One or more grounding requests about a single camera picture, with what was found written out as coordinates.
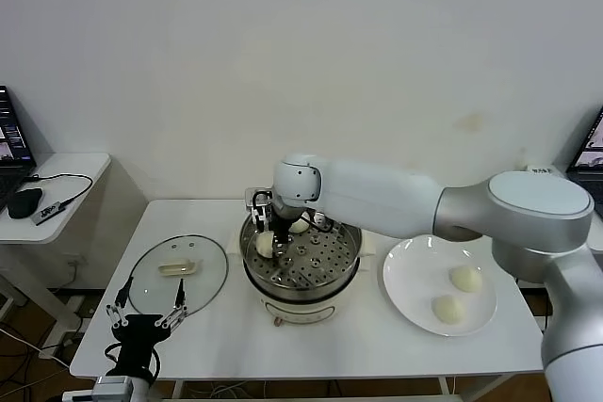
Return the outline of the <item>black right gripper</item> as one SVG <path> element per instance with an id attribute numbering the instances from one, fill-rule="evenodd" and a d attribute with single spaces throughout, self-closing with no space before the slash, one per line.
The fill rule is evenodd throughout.
<path id="1" fill-rule="evenodd" d="M 270 209 L 270 215 L 267 214 L 265 207 L 257 207 L 253 209 L 253 223 L 258 233 L 263 233 L 268 229 L 274 232 L 274 255 L 284 255 L 287 252 L 289 247 L 289 229 L 293 224 L 291 218 L 282 217 L 274 207 Z"/>

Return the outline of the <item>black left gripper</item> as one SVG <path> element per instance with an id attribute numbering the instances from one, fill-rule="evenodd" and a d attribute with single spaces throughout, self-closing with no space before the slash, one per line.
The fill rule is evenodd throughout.
<path id="1" fill-rule="evenodd" d="M 125 314 L 133 279 L 128 278 L 112 304 L 106 305 L 119 355 L 111 369 L 112 376 L 157 377 L 160 359 L 155 346 L 166 340 L 166 329 L 176 329 L 187 317 L 185 283 L 179 281 L 171 310 L 161 314 Z"/>

